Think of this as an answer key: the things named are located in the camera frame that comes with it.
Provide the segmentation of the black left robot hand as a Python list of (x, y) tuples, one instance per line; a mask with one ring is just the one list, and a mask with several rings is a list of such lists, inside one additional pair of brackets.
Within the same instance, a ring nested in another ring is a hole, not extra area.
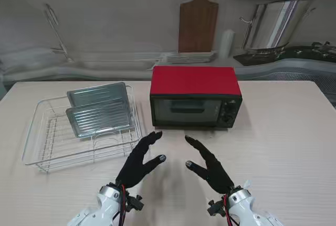
[(143, 137), (128, 156), (121, 168), (115, 184), (125, 189), (136, 186), (147, 174), (153, 171), (159, 164), (165, 162), (165, 155), (158, 155), (154, 159), (143, 163), (149, 147), (162, 137), (162, 132), (151, 132)]

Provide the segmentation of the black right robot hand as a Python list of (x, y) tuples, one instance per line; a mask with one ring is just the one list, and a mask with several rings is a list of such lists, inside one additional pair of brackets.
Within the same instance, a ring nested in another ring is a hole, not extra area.
[(222, 167), (220, 161), (197, 139), (185, 135), (185, 140), (194, 149), (199, 151), (206, 164), (206, 168), (203, 168), (188, 160), (185, 162), (187, 169), (191, 170), (205, 180), (217, 193), (223, 195), (229, 193), (234, 188), (234, 183)]

